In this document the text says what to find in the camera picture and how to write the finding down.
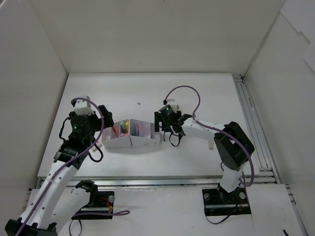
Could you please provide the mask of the aluminium front rail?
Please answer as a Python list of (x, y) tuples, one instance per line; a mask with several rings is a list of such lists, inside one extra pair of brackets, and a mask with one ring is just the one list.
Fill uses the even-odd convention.
[[(271, 171), (265, 172), (263, 176), (254, 178), (253, 184), (273, 184), (277, 183)], [(81, 180), (71, 180), (67, 187), (76, 186)], [(214, 185), (219, 184), (220, 179), (209, 177), (197, 177), (197, 178), (157, 178), (157, 179), (97, 179), (93, 181), (96, 185), (104, 188), (114, 187), (152, 187), (152, 186), (186, 186), (186, 185)], [(44, 179), (39, 177), (35, 185), (35, 189), (39, 189), (44, 183)]]

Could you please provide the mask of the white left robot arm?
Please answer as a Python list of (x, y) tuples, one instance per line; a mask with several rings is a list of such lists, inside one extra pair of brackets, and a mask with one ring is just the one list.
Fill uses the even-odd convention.
[(91, 180), (82, 180), (70, 194), (68, 202), (59, 202), (68, 183), (78, 172), (90, 149), (96, 145), (103, 130), (114, 125), (112, 113), (104, 105), (91, 109), (92, 102), (69, 114), (72, 132), (57, 151), (51, 170), (37, 195), (16, 220), (10, 219), (5, 232), (9, 236), (56, 236), (64, 225), (84, 206), (98, 201), (98, 186)]

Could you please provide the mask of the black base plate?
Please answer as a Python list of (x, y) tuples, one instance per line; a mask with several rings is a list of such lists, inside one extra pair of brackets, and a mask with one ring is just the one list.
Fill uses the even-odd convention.
[(215, 188), (203, 189), (202, 196), (205, 216), (250, 215), (252, 213), (244, 188), (238, 188), (225, 201)]
[(83, 206), (78, 212), (88, 213), (81, 216), (73, 216), (72, 220), (107, 220), (113, 216), (95, 215), (94, 213), (112, 213), (114, 207), (115, 193), (114, 191), (100, 191), (94, 197), (93, 203)]

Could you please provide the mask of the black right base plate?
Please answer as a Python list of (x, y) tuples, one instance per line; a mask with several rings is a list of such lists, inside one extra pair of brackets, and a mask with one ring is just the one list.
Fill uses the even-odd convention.
[(205, 216), (250, 215), (252, 213), (244, 188), (238, 188), (225, 201), (215, 188), (203, 189), (202, 196)]

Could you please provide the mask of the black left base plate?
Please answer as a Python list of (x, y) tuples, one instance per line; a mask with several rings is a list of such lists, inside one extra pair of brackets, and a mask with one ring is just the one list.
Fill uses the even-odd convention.
[(83, 206), (78, 212), (88, 213), (81, 216), (73, 216), (72, 220), (107, 220), (113, 216), (95, 215), (94, 213), (112, 213), (114, 207), (115, 193), (114, 191), (100, 191), (94, 197), (93, 203)]

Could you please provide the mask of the aluminium right side rail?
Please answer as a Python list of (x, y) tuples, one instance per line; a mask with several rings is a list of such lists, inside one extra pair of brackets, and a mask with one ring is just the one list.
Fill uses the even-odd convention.
[(244, 79), (238, 74), (232, 74), (232, 78), (243, 110), (246, 125), (256, 150), (256, 161), (259, 165), (260, 175), (255, 178), (255, 181), (257, 183), (279, 184), (278, 173)]

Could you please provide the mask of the red gel pen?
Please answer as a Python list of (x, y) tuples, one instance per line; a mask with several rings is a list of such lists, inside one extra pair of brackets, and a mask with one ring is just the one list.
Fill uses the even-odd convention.
[(115, 135), (116, 135), (116, 137), (118, 138), (119, 136), (118, 136), (118, 133), (117, 133), (117, 131), (116, 131), (115, 127), (112, 127), (112, 131), (114, 132), (114, 134), (115, 134)]

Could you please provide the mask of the beige eraser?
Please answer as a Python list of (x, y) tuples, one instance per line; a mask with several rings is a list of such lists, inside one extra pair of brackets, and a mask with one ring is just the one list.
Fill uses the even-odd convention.
[(208, 142), (208, 147), (209, 147), (209, 150), (213, 150), (213, 148), (214, 148), (214, 143), (213, 143), (213, 141), (209, 141)]

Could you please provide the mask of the white divided organizer right box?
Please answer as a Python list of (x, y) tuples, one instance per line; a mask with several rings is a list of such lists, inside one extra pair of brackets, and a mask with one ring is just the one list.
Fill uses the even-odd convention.
[[(139, 125), (139, 137), (132, 136), (131, 128), (133, 124)], [(130, 119), (129, 120), (129, 136), (131, 145), (134, 147), (154, 147), (160, 145), (160, 133), (155, 132), (154, 123)]]

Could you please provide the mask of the white divided organizer left box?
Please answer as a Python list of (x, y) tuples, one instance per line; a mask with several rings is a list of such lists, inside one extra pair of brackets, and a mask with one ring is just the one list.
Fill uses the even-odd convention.
[[(120, 122), (121, 121), (114, 123), (114, 127), (118, 133), (118, 136), (121, 133), (127, 133), (124, 128), (120, 126)], [(106, 149), (131, 147), (129, 132), (127, 136), (117, 138), (111, 127), (105, 128), (103, 130), (101, 142)]]

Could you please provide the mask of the aluminium rail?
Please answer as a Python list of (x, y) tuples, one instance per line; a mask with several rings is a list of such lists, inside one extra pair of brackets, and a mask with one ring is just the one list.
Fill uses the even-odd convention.
[[(253, 184), (273, 184), (277, 183), (271, 171), (265, 172), (263, 176), (254, 178)], [(67, 187), (76, 186), (81, 180), (71, 180)], [(209, 177), (197, 177), (197, 178), (157, 178), (157, 179), (97, 179), (93, 181), (96, 185), (104, 188), (114, 187), (152, 187), (152, 186), (186, 186), (186, 185), (214, 185), (219, 184), (220, 179)], [(44, 179), (39, 177), (35, 185), (35, 189), (39, 189), (44, 183)]]
[(238, 74), (232, 74), (232, 78), (243, 110), (246, 125), (256, 150), (256, 161), (259, 165), (260, 175), (255, 178), (255, 181), (257, 183), (279, 184), (278, 173), (244, 79)]

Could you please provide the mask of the yellow highlighter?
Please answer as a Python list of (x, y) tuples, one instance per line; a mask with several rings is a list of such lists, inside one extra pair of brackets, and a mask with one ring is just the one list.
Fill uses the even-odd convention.
[(124, 120), (124, 122), (125, 122), (124, 130), (128, 133), (128, 131), (129, 131), (129, 120)]

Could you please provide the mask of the white divided organizer box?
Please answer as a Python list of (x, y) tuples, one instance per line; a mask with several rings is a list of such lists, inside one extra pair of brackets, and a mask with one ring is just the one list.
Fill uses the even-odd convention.
[[(121, 121), (114, 123), (114, 127), (118, 133), (118, 136), (121, 133), (127, 133), (124, 128), (120, 126), (120, 122)], [(106, 149), (131, 147), (129, 132), (127, 136), (117, 138), (111, 127), (105, 128), (103, 130), (101, 142)]]
[[(132, 136), (131, 128), (133, 124), (139, 125), (139, 137)], [(155, 132), (154, 123), (130, 119), (129, 120), (129, 136), (131, 145), (134, 147), (154, 147), (160, 145), (160, 133)]]

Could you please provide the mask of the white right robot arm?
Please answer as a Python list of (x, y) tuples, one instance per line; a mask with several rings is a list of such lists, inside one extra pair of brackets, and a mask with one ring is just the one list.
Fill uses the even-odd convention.
[(235, 198), (240, 184), (251, 186), (254, 179), (252, 154), (255, 150), (241, 126), (214, 124), (200, 121), (195, 114), (182, 114), (165, 105), (155, 112), (155, 131), (169, 132), (180, 140), (184, 136), (214, 142), (224, 165), (223, 176), (218, 184), (218, 197), (228, 203)]

